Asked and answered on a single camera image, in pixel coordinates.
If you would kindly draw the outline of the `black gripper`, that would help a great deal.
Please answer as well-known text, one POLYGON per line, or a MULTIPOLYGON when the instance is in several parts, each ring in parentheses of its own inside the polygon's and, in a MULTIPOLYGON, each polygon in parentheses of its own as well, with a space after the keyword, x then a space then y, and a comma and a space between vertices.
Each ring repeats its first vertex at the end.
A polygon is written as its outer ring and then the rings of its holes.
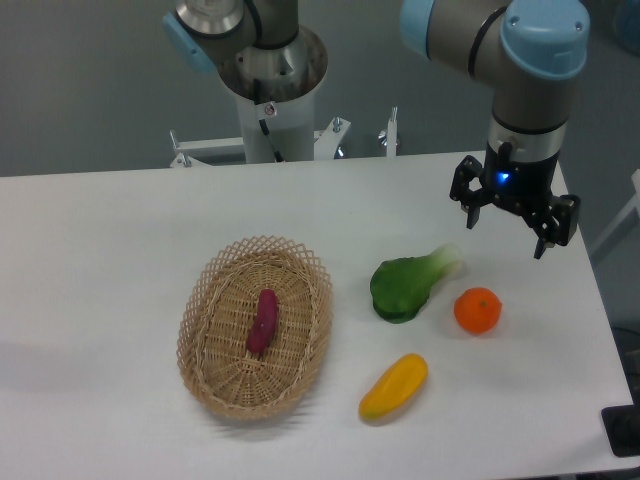
POLYGON ((581 199, 552 194, 558 157, 556 153, 536 162, 517 162, 513 148, 488 145, 483 169, 475 157, 465 156, 455 169, 449 196, 466 213, 466 228, 472 229, 481 209, 493 203, 510 212, 526 210, 525 223, 538 238, 535 259, 549 248, 567 246, 577 231, 581 199))

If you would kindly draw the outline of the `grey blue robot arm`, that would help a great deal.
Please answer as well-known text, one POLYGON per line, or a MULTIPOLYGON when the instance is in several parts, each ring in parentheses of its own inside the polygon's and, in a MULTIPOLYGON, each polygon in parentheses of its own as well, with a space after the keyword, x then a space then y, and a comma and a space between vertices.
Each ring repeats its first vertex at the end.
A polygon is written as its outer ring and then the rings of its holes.
MULTIPOLYGON (((313 127, 328 66, 294 1, 179 1, 162 21, 195 70, 235 97, 250 163, 330 159, 346 126, 313 127)), ((573 92, 587 57, 589 15, 577 1, 406 1, 404 44, 493 89, 483 160, 465 158, 450 196, 474 225, 492 204, 524 220, 536 254, 569 243, 580 200, 551 191, 573 92)))

